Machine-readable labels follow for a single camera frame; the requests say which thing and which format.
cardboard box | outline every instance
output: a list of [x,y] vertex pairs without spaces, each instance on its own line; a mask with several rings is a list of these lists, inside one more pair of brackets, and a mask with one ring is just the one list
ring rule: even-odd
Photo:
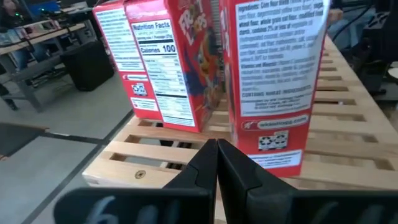
[[161,119],[154,91],[124,11],[124,1],[106,2],[94,15],[118,68],[124,89],[139,118]]
[[138,0],[126,15],[164,126],[199,132],[222,87],[210,0]]
[[220,0],[233,139],[279,177],[300,173],[329,5]]

light wood surface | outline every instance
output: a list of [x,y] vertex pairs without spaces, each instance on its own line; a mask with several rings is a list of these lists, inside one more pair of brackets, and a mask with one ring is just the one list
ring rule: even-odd
[[[220,102],[202,133],[153,126],[132,118],[83,176],[92,186],[161,188],[180,171],[126,162],[127,157],[186,164],[209,138],[230,140],[228,105]],[[194,143],[194,149],[140,144],[141,138]],[[143,178],[135,178],[139,170]],[[398,134],[327,37],[298,189],[398,190]],[[224,223],[217,201],[216,223]]]
[[[70,29],[70,31],[75,31],[75,30],[78,30],[78,29],[81,29],[84,27],[85,27],[85,25],[83,23],[80,23],[80,24],[76,24],[76,25],[70,27],[69,29]],[[44,33],[33,33],[33,34],[29,34],[29,37],[30,37],[29,40],[30,40],[31,44],[37,44],[37,43],[43,42],[45,40],[49,40],[54,37],[58,37],[58,36],[61,36],[63,34],[67,34],[67,33],[68,33],[68,31],[66,29],[61,29],[59,31],[52,32],[52,33],[46,34],[46,35],[43,35]],[[19,49],[27,47],[27,46],[29,46],[29,44],[27,42],[23,42],[23,43],[19,43],[19,44],[14,44],[9,47],[0,47],[0,55],[8,54],[10,52],[19,50]]]
[[80,9],[84,9],[84,8],[86,8],[86,7],[84,7],[84,6],[73,6],[73,7],[62,8],[61,11],[63,11],[63,12],[72,12],[72,11],[80,10]]

concrete floor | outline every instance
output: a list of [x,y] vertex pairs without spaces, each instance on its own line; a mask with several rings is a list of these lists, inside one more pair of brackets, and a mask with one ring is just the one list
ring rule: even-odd
[[[14,112],[0,101],[0,122],[103,139],[131,110],[118,76],[86,93],[67,83],[70,80],[38,92],[45,103],[43,113],[36,113],[25,101],[17,101],[21,109]],[[10,83],[7,86],[14,91]],[[100,149],[94,144],[39,137],[1,161],[0,223],[54,223],[54,203],[65,192],[87,186],[80,174]]]

table leg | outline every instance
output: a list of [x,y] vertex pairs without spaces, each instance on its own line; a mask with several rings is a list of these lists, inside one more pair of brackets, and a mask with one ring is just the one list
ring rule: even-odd
[[3,54],[0,55],[0,63],[1,65],[4,67],[4,69],[6,70],[6,72],[8,73],[8,75],[11,75],[15,72],[15,65],[12,62],[10,56],[8,56],[8,54]]
[[79,45],[82,45],[83,44],[83,42],[81,41],[81,38],[80,38],[80,35],[79,35],[79,31],[78,32],[75,32],[75,34],[76,34],[76,40],[77,40],[77,42],[79,43]]
[[59,37],[54,38],[55,45],[58,47],[59,51],[61,51],[61,54],[65,52],[65,49],[61,46],[61,43],[58,39]]
[[85,40],[84,43],[97,40],[97,36],[95,34],[95,31],[94,31],[93,25],[91,24],[91,21],[86,20],[85,25],[86,25],[87,29],[89,30],[89,32],[91,33],[91,38],[87,38],[87,40]]
[[17,82],[17,86],[19,87],[22,94],[25,96],[26,100],[31,103],[31,105],[35,108],[37,112],[42,112],[43,108],[41,103],[37,100],[32,89],[26,85],[25,80],[21,80]]

calories label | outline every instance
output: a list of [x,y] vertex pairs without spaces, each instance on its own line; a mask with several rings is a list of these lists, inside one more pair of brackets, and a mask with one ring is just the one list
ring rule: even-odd
[[119,71],[144,72],[124,9],[97,12],[96,17]]
[[271,0],[236,5],[241,116],[311,107],[329,2]]
[[171,21],[132,24],[163,121],[195,126]]

